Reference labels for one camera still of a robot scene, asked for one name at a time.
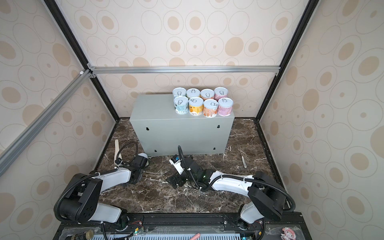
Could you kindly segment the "brown orange can front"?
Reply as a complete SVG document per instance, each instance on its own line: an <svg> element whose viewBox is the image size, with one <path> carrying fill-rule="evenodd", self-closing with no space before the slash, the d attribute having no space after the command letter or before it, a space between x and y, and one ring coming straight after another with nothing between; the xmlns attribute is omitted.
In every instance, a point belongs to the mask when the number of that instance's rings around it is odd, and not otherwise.
<svg viewBox="0 0 384 240"><path fill-rule="evenodd" d="M203 115L206 118L214 118L217 116L219 104L214 99L207 99L203 104Z"/></svg>

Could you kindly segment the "brown orange can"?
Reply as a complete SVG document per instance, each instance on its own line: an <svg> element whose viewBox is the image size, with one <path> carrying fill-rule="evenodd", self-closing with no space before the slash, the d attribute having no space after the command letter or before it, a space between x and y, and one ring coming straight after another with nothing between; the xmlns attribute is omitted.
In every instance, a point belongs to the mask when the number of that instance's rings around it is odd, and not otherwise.
<svg viewBox="0 0 384 240"><path fill-rule="evenodd" d="M217 116L219 104L214 99L207 99L203 104L203 115L206 118L214 118Z"/></svg>
<svg viewBox="0 0 384 240"><path fill-rule="evenodd" d="M214 99L215 92L212 89L203 89L200 92L200 97L205 101L208 99Z"/></svg>

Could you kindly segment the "yellow can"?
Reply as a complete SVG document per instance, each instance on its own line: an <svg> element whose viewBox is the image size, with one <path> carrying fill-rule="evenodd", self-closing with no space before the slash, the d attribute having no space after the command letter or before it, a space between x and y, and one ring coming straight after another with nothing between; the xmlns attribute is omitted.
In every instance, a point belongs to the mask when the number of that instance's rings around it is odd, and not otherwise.
<svg viewBox="0 0 384 240"><path fill-rule="evenodd" d="M188 99L195 98L195 97L200 97L200 90L196 88L191 88L186 91L186 96Z"/></svg>
<svg viewBox="0 0 384 240"><path fill-rule="evenodd" d="M204 100L200 97L189 99L189 111L192 116L200 116L203 113Z"/></svg>

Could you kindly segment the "teal can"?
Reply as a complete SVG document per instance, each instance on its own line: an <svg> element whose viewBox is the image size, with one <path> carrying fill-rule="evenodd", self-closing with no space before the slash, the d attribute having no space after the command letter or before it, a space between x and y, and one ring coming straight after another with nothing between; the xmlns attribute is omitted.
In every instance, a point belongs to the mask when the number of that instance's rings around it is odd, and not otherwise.
<svg viewBox="0 0 384 240"><path fill-rule="evenodd" d="M185 96L174 98L175 112L178 115L185 115L189 112L189 99Z"/></svg>
<svg viewBox="0 0 384 240"><path fill-rule="evenodd" d="M185 97L187 95L187 90L185 88L178 87L173 89L172 93L173 93L173 98L175 99L177 97Z"/></svg>

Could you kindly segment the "pink can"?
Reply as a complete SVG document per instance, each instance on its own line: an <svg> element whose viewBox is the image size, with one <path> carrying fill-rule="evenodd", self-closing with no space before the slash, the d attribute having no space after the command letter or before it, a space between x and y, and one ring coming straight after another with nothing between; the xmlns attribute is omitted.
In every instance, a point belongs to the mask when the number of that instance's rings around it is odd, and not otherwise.
<svg viewBox="0 0 384 240"><path fill-rule="evenodd" d="M214 93L214 99L218 101L221 98L226 98L228 96L229 91L224 87L217 87L214 89Z"/></svg>
<svg viewBox="0 0 384 240"><path fill-rule="evenodd" d="M218 115L222 117L229 116L232 113L234 101L230 98L220 98L218 100Z"/></svg>

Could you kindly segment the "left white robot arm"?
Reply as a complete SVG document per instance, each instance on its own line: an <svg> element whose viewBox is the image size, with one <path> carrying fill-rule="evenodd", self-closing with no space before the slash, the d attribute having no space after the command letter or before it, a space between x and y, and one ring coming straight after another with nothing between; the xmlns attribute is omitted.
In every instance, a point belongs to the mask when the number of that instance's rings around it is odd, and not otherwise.
<svg viewBox="0 0 384 240"><path fill-rule="evenodd" d="M99 203L100 194L119 185L137 184L148 165L147 154L141 153L127 165L104 173L74 175L54 206L55 217L62 223L103 222L125 228L127 211Z"/></svg>

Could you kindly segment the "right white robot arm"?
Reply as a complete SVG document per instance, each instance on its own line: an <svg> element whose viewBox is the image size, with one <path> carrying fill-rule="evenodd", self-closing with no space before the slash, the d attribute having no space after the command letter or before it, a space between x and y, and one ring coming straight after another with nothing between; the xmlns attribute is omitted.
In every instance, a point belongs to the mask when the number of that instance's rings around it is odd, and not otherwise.
<svg viewBox="0 0 384 240"><path fill-rule="evenodd" d="M253 176L238 176L220 171L203 169L191 156L174 155L170 164L176 173L167 178L174 188L190 182L192 187L201 191L225 191L248 197L251 202L240 208L239 218L249 225L267 218L273 221L282 219L283 213L296 209L294 199L287 191L263 172Z"/></svg>

